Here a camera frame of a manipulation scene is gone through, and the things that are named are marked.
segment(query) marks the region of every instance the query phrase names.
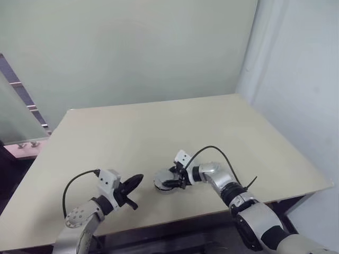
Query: robotic arm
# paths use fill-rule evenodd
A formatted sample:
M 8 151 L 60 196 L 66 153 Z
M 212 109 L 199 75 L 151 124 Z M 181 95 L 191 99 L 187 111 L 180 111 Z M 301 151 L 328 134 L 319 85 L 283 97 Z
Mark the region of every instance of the robotic arm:
M 116 171 L 101 170 L 98 181 L 100 196 L 93 197 L 66 216 L 65 227 L 57 238 L 53 254 L 88 253 L 93 233 L 106 215 L 124 204 L 134 210 L 138 208 L 127 195 L 140 184 L 142 178 L 143 175 L 135 175 L 121 183 Z
M 229 207 L 244 244 L 254 251 L 278 254 L 338 254 L 299 234 L 285 232 L 278 216 L 241 186 L 230 172 L 216 162 L 189 166 L 191 157 L 183 150 L 175 157 L 175 166 L 160 171 L 154 184 L 161 192 L 204 182 L 212 185 Z

